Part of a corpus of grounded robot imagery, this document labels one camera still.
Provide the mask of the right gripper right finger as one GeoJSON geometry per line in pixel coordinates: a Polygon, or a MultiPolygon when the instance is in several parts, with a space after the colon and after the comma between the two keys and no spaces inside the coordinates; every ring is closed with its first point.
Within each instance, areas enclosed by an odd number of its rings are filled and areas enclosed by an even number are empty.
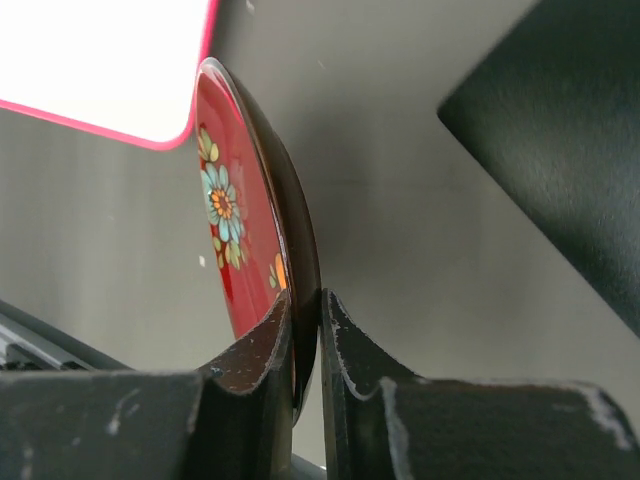
{"type": "Polygon", "coordinates": [[[427,379],[350,318],[332,290],[320,330],[331,479],[635,479],[619,406],[582,382],[427,379]]]}

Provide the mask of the red floral plate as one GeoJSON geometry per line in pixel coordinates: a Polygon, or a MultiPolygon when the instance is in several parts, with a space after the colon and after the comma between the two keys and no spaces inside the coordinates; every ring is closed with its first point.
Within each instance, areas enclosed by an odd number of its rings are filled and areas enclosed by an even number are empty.
{"type": "Polygon", "coordinates": [[[293,416],[314,369],[321,274],[311,216],[294,164],[266,115],[220,60],[195,82],[195,127],[205,210],[231,325],[242,337],[277,297],[290,301],[293,416]]]}

